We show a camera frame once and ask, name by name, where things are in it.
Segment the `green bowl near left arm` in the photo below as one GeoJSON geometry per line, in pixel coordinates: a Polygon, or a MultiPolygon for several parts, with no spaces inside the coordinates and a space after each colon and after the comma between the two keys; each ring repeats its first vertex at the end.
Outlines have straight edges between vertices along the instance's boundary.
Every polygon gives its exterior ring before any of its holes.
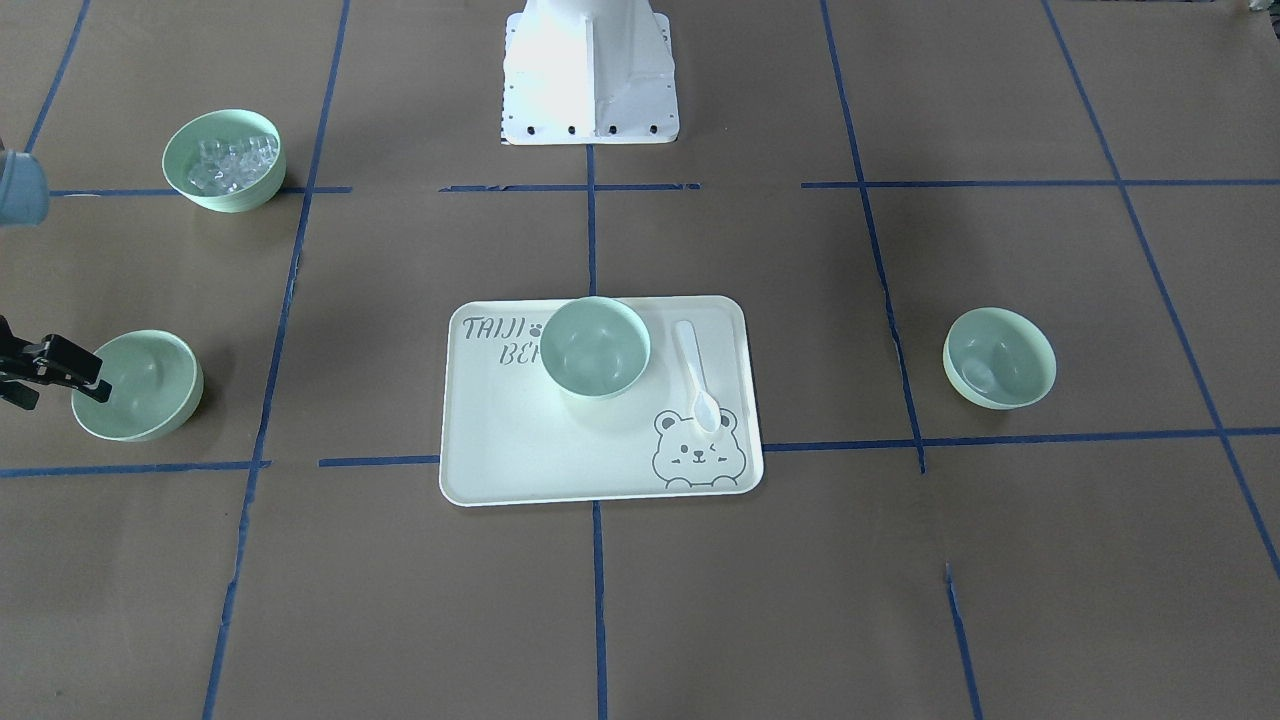
{"type": "Polygon", "coordinates": [[[1005,307],[975,307],[956,318],[943,340],[942,366],[961,397],[997,411],[1038,404],[1059,373],[1048,337],[1005,307]]]}

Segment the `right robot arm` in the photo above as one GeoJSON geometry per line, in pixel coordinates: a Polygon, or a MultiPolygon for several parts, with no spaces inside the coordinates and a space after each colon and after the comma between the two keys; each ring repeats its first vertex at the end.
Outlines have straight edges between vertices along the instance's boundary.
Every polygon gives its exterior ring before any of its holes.
{"type": "MultiPolygon", "coordinates": [[[[1,224],[32,227],[42,223],[50,206],[49,183],[44,168],[29,152],[3,149],[1,224]]],[[[113,395],[113,386],[101,377],[102,359],[60,334],[47,334],[31,342],[14,334],[1,318],[1,397],[29,411],[38,404],[38,386],[61,386],[97,404],[113,395]]]]}

